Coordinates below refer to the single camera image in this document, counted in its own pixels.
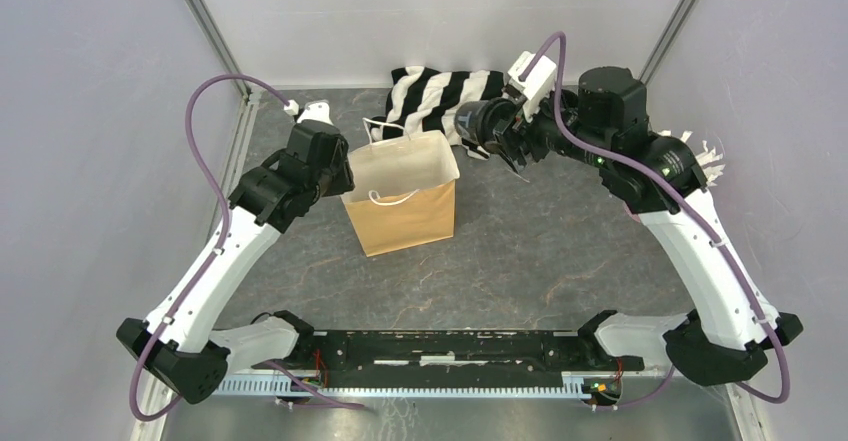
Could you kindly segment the black paper coffee cup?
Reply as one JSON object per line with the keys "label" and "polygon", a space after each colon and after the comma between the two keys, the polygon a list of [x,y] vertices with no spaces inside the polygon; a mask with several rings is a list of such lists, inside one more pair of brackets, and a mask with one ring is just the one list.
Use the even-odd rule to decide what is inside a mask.
{"label": "black paper coffee cup", "polygon": [[496,98],[462,104],[454,116],[456,132],[464,141],[485,146],[495,139],[494,127],[500,119],[496,112],[507,103],[503,98]]}

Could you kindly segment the brown paper bag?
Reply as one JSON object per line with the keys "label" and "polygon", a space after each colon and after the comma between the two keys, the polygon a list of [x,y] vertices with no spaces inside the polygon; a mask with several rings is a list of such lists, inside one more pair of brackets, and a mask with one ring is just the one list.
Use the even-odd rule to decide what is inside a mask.
{"label": "brown paper bag", "polygon": [[378,141],[363,120],[368,144],[350,152],[353,191],[340,196],[367,257],[449,239],[455,234],[460,172],[439,131]]}

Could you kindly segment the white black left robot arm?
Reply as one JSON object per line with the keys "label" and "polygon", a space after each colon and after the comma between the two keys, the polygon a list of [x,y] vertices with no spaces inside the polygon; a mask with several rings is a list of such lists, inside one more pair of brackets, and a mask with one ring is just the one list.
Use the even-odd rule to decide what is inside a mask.
{"label": "white black left robot arm", "polygon": [[197,404],[228,374],[268,360],[306,366],[314,342],[290,315],[218,330],[223,308],[253,265],[323,197],[353,189],[349,144],[329,121],[300,120],[287,145],[242,176],[227,216],[178,285],[143,319],[127,318],[119,342],[178,397]]}

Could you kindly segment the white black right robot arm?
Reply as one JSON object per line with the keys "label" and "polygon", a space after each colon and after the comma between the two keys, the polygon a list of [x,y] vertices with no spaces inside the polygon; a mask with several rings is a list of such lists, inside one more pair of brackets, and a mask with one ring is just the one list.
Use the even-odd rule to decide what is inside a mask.
{"label": "white black right robot arm", "polygon": [[602,369],[637,356],[701,386],[748,387],[802,332],[800,319],[777,310],[751,280],[694,153],[651,128],[646,86],[607,66],[585,72],[572,93],[555,86],[555,71],[549,60],[511,68],[503,96],[475,126],[480,142],[513,170],[552,152],[597,169],[659,242],[694,304],[678,315],[600,315],[577,343],[580,361]]}

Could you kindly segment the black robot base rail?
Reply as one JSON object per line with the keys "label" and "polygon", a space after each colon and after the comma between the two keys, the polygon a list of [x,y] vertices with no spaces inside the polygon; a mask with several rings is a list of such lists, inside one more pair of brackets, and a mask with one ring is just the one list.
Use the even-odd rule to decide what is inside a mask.
{"label": "black robot base rail", "polygon": [[274,360],[273,387],[283,397],[305,391],[284,373],[333,397],[571,398],[611,391],[644,369],[639,356],[611,355],[588,327],[551,330],[318,330],[289,311],[298,336]]}

